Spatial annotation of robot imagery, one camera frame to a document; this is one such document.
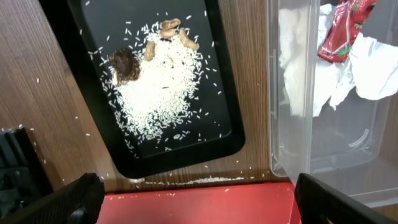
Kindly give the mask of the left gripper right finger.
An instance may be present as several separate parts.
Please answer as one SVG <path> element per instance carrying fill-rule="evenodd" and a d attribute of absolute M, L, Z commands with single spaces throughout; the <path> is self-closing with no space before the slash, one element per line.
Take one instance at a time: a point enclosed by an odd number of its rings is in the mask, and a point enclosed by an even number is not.
<path fill-rule="evenodd" d="M 303 224 L 397 224 L 306 173 L 298 176 L 295 200 Z"/>

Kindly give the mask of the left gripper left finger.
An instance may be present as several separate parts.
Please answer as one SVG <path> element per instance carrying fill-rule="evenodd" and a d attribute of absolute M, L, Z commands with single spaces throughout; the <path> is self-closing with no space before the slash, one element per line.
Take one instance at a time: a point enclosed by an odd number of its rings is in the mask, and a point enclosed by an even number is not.
<path fill-rule="evenodd" d="M 1 223 L 96 223 L 104 201 L 104 183 L 95 173 L 85 173 Z"/>

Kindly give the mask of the rice and food scraps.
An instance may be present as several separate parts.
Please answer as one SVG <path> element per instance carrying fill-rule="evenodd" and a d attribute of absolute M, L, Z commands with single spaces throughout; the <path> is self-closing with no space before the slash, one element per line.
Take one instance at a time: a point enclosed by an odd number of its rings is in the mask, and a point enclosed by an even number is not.
<path fill-rule="evenodd" d="M 87 12 L 80 34 L 109 109 L 111 152 L 141 159 L 232 134 L 206 9 Z"/>

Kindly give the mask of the white napkin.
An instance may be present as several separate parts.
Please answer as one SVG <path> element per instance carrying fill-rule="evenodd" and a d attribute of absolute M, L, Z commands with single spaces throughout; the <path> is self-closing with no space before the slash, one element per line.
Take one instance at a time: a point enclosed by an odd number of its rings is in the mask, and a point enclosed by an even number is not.
<path fill-rule="evenodd" d="M 279 65 L 284 69 L 290 110 L 296 116 L 303 115 L 304 106 L 307 16 L 305 7 L 279 11 Z M 397 47 L 372 37 L 359 34 L 343 63 L 318 58 L 315 65 L 313 116 L 320 115 L 325 103 L 336 108 L 352 89 L 367 100 L 380 100 L 397 93 Z"/>

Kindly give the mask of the red candy wrapper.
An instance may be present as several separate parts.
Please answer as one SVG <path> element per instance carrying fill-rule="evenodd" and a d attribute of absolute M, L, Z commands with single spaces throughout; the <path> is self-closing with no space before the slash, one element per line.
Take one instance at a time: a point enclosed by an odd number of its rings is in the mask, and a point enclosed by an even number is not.
<path fill-rule="evenodd" d="M 344 62 L 377 3 L 378 0 L 340 0 L 318 56 L 330 63 Z"/>

